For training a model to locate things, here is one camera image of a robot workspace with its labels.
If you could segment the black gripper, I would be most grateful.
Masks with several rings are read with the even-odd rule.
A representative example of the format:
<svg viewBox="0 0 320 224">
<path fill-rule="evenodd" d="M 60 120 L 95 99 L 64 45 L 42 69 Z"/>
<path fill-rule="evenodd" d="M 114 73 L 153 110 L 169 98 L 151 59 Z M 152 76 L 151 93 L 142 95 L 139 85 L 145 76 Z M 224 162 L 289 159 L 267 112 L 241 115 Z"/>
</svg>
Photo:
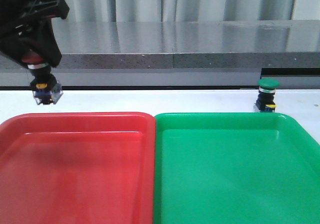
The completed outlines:
<svg viewBox="0 0 320 224">
<path fill-rule="evenodd" d="M 0 0 L 0 54 L 24 69 L 28 64 L 47 63 L 56 68 L 62 59 L 52 18 L 65 20 L 65 0 Z M 19 31 L 32 25 L 20 36 Z"/>
</svg>

